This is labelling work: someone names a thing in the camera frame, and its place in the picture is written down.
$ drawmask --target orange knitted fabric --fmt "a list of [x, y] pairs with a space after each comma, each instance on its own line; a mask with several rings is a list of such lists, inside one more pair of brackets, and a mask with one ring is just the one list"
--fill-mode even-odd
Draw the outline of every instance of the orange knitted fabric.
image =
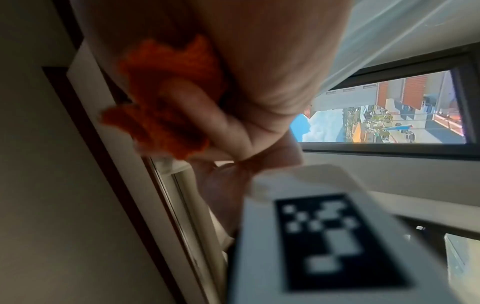
[[210, 143], [174, 105], [159, 98], [162, 80], [171, 76], [188, 79], [218, 102], [227, 89], [223, 71], [210, 42], [196, 36], [184, 50], [175, 50], [153, 40], [142, 42], [118, 63], [128, 78], [135, 103], [106, 109], [101, 122], [129, 133], [152, 149], [186, 159]]

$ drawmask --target blue sky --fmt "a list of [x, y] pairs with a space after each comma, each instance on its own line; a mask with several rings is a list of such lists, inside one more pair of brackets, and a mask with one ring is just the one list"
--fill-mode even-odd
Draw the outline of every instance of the blue sky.
[[298, 141], [342, 142], [345, 132], [343, 111], [342, 109], [318, 111], [310, 119], [300, 114], [290, 128]]

